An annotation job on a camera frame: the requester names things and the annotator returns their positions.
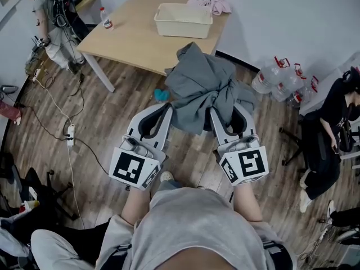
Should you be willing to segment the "black office chair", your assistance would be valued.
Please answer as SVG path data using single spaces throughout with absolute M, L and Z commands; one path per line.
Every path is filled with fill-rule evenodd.
M 60 191 L 56 191 L 51 184 L 51 177 L 54 171 L 50 170 L 46 173 L 47 183 L 42 184 L 37 172 L 34 168 L 30 168 L 25 178 L 21 178 L 19 171 L 15 165 L 14 158 L 11 153 L 0 152 L 0 178 L 6 179 L 9 184 L 16 183 L 19 189 L 19 195 L 23 202 L 28 201 L 31 197 L 37 200 L 40 206 L 45 207 L 51 211 L 58 210 L 65 217 L 75 221 L 79 218 L 76 213 L 68 213 L 59 203 L 58 199 L 67 191 L 73 190 L 72 183 Z
M 313 126 L 315 125 L 318 119 L 318 111 L 312 111 L 307 113 L 304 116 L 299 118 L 298 124 L 301 127 L 301 137 L 297 137 L 296 135 L 292 134 L 288 130 L 283 127 L 279 128 L 279 133 L 283 133 L 289 137 L 291 141 L 294 141 L 298 146 L 298 149 L 295 153 L 288 159 L 283 159 L 281 164 L 282 166 L 289 165 L 295 158 L 297 158 L 300 154 L 303 154 L 305 167 L 308 167 L 308 153 L 311 145 L 311 138 L 314 135 L 315 131 Z

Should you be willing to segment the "person's grey t-shirt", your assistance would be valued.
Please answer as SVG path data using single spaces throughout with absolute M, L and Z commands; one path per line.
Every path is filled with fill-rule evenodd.
M 95 270 L 296 270 L 296 259 L 268 223 L 182 187 L 157 192 L 135 225 L 113 217 Z

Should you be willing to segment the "large clear water jug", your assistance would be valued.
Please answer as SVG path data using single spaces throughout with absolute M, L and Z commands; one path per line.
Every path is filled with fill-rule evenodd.
M 295 109 L 299 109 L 302 104 L 309 102 L 318 93 L 318 79 L 313 75 L 307 78 L 304 85 L 294 91 L 287 99 L 287 103 Z
M 267 61 L 252 80 L 251 87 L 260 94 L 268 94 L 272 88 L 277 86 L 285 77 L 287 68 L 290 67 L 287 58 L 276 56 Z
M 285 101 L 294 91 L 304 86 L 304 76 L 301 64 L 295 63 L 288 70 L 285 69 L 280 82 L 271 90 L 271 96 L 278 102 Z

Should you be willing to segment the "pink crumpled garment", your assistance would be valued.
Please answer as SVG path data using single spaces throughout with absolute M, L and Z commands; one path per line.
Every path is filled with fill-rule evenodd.
M 227 0 L 188 0 L 187 4 L 205 6 L 216 16 L 220 16 L 222 13 L 230 14 L 232 12 L 231 5 Z

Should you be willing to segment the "small wooden side table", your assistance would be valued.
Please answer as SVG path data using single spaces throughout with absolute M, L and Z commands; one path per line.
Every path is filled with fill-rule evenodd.
M 97 25 L 101 22 L 100 7 L 101 0 L 81 0 L 75 8 L 85 24 Z

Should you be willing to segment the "white plastic box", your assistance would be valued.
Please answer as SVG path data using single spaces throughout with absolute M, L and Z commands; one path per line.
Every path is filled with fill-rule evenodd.
M 318 110 L 324 103 L 334 81 L 341 78 L 351 66 L 355 67 L 360 72 L 360 51 L 352 54 L 346 62 L 337 67 L 326 78 L 320 81 L 318 85 L 318 93 L 309 102 L 306 102 L 300 107 L 299 114 L 305 116 L 307 113 Z

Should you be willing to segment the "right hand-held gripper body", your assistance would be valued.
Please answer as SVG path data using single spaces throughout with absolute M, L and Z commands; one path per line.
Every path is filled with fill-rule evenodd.
M 218 146 L 218 164 L 232 186 L 257 181 L 269 174 L 266 148 L 256 134 Z

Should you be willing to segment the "teal cloth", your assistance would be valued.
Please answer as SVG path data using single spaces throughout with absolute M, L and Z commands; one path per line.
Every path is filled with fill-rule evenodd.
M 154 97 L 155 97 L 155 100 L 159 103 L 167 102 L 169 100 L 170 93 L 166 89 L 162 90 L 162 89 L 156 88 L 154 90 Z

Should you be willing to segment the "grey cloth garment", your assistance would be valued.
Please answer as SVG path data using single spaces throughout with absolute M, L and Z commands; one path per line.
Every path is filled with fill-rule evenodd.
M 165 69 L 165 85 L 173 96 L 174 127 L 192 134 L 209 131 L 206 112 L 211 107 L 229 124 L 237 102 L 253 113 L 257 105 L 255 92 L 237 80 L 233 63 L 203 53 L 194 42 L 179 49 L 177 59 L 175 67 Z

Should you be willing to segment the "person's grey trouser leg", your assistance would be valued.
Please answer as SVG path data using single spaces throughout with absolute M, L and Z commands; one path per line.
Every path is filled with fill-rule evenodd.
M 182 188 L 182 185 L 179 182 L 171 179 L 168 181 L 160 182 L 160 185 L 157 188 L 156 192 L 174 190 L 174 189 L 178 189 L 178 188 Z

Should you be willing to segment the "person's right forearm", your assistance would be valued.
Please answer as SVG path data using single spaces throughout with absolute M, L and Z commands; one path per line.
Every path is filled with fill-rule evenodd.
M 240 184 L 233 188 L 233 209 L 249 222 L 263 220 L 251 183 Z

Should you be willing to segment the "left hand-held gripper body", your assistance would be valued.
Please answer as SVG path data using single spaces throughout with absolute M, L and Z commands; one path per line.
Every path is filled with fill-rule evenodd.
M 146 190 L 160 172 L 167 156 L 142 141 L 124 135 L 119 147 L 114 148 L 109 177 L 137 188 Z

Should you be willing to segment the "clear bottle with red cap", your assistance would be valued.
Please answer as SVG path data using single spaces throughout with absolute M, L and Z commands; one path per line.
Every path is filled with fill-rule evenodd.
M 106 12 L 104 7 L 100 8 L 100 17 L 101 17 L 103 27 L 108 30 L 113 30 L 113 28 L 114 28 L 113 22 L 110 19 L 110 16 L 108 15 L 108 13 Z

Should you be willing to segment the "light wooden table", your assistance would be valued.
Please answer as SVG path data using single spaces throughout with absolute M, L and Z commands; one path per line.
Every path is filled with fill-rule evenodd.
M 121 62 L 127 65 L 164 75 L 166 68 L 177 63 L 176 52 L 190 42 L 195 42 L 207 54 L 214 55 L 223 28 L 229 15 L 213 17 L 208 37 L 191 39 L 184 37 L 163 37 L 158 35 L 154 16 L 162 3 L 186 3 L 188 0 L 127 0 L 110 17 L 112 30 L 98 24 L 77 50 L 83 54 L 92 70 L 108 91 L 115 90 L 96 57 Z

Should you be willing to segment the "cream plastic basket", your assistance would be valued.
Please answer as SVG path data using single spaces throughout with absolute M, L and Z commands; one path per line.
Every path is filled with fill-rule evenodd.
M 162 3 L 157 8 L 154 21 L 161 36 L 205 39 L 213 17 L 206 6 Z

